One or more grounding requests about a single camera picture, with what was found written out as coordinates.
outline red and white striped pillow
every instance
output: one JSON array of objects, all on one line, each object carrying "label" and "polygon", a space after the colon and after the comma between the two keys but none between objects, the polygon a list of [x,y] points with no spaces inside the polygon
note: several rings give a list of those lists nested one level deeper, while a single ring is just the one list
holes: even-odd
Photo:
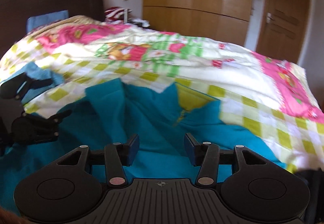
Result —
[{"label": "red and white striped pillow", "polygon": [[124,19],[124,11],[126,8],[122,7],[110,7],[105,11],[106,20],[122,20]]}]

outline floral blanket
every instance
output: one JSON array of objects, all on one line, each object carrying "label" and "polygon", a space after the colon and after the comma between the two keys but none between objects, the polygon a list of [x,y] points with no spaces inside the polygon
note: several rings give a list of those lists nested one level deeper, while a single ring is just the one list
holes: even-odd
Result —
[{"label": "floral blanket", "polygon": [[77,16],[17,42],[0,61],[0,79],[26,63],[62,74],[65,83],[25,105],[49,117],[117,77],[163,91],[172,82],[222,100],[221,119],[261,137],[288,169],[324,169],[324,114],[304,70],[208,38],[107,25]]}]

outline door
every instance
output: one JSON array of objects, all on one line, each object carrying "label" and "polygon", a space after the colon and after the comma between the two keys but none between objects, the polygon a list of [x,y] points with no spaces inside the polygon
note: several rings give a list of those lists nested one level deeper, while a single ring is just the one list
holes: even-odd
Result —
[{"label": "door", "polygon": [[257,52],[297,63],[307,26],[310,0],[265,0]]}]

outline pillow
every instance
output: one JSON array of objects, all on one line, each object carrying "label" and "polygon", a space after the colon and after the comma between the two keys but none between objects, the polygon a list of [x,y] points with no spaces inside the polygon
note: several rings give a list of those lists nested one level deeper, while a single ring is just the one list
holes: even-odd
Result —
[{"label": "pillow", "polygon": [[64,20],[67,18],[69,18],[68,10],[29,17],[26,26],[27,33],[31,32],[36,27],[51,24],[58,20]]},{"label": "pillow", "polygon": [[105,11],[106,20],[105,21],[116,21],[124,19],[124,11],[126,8],[122,7],[110,7]]}]

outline door handle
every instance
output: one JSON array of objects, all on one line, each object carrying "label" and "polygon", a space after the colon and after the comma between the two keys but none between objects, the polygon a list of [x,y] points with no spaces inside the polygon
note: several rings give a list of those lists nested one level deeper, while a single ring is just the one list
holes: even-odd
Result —
[{"label": "door handle", "polygon": [[270,24],[271,21],[274,21],[274,19],[271,16],[272,16],[271,13],[267,13],[267,24]]}]

